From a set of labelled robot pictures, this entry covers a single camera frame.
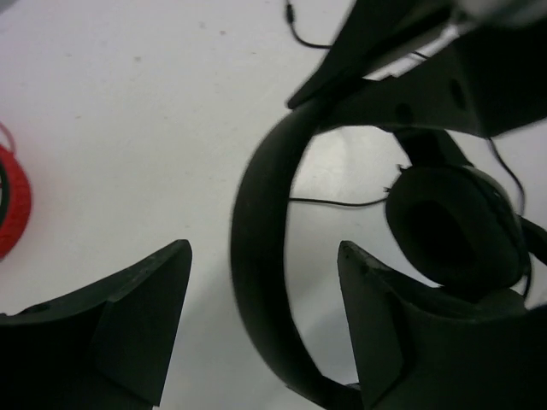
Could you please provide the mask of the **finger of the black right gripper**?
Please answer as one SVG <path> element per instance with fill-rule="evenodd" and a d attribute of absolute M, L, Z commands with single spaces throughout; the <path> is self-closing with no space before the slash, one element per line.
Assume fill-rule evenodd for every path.
<path fill-rule="evenodd" d="M 485 138 L 545 117 L 546 61 L 537 51 L 454 42 L 399 77 L 365 83 L 334 106 L 324 127 L 415 127 Z"/>
<path fill-rule="evenodd" d="M 457 1 L 356 1 L 329 45 L 311 44 L 298 36 L 290 2 L 286 3 L 286 20 L 296 41 L 326 52 L 315 71 L 288 98 L 286 107 L 297 108 L 405 58 L 416 66 L 426 62 L 434 54 L 422 49 L 466 26 L 469 16 Z"/>

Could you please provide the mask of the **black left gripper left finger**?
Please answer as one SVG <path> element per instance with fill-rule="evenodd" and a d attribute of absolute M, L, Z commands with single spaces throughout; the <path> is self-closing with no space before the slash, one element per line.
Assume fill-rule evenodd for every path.
<path fill-rule="evenodd" d="M 81 289 L 1 317 L 4 409 L 160 404 L 191 271 L 177 240 Z"/>

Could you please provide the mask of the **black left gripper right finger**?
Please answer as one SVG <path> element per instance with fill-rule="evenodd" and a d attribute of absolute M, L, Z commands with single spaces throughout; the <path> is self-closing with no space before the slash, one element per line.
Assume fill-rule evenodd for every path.
<path fill-rule="evenodd" d="M 365 408 L 545 408 L 545 307 L 513 290 L 459 300 L 350 241 L 338 275 Z"/>

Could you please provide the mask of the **black over-ear headphones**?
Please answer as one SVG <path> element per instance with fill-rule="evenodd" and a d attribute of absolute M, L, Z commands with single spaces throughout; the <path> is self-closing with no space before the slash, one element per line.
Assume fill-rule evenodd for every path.
<path fill-rule="evenodd" d="M 242 178 L 232 214 L 232 283 L 251 341 L 285 385 L 325 409 L 367 409 L 359 378 L 323 375 L 305 348 L 285 287 L 285 227 L 292 180 L 332 103 L 307 102 L 262 141 Z M 476 303 L 532 280 L 546 258 L 546 232 L 519 216 L 504 189 L 474 167 L 439 129 L 392 129 L 409 157 L 390 188 L 385 217 L 423 283 Z"/>

